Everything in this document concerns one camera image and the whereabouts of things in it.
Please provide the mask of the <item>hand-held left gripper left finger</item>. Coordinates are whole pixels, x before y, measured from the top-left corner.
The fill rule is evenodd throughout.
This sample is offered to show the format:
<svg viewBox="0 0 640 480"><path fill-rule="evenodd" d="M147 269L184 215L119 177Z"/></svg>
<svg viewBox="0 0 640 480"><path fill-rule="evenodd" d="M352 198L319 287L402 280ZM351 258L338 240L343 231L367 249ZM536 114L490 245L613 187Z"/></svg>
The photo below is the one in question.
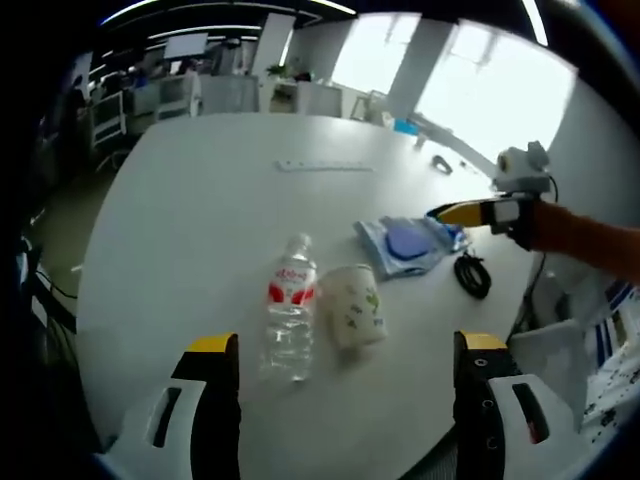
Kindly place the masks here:
<svg viewBox="0 0 640 480"><path fill-rule="evenodd" d="M238 335L200 337L98 456L112 479L238 479Z"/></svg>

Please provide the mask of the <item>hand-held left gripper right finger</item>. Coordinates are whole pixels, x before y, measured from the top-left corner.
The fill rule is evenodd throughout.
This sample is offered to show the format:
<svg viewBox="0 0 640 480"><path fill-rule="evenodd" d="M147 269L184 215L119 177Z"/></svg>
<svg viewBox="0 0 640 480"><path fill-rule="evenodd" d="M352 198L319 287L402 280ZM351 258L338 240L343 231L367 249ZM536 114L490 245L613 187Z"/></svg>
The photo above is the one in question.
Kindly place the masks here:
<svg viewBox="0 0 640 480"><path fill-rule="evenodd" d="M458 479L566 479L586 443L574 414L507 345L485 333L454 334L453 417Z"/></svg>

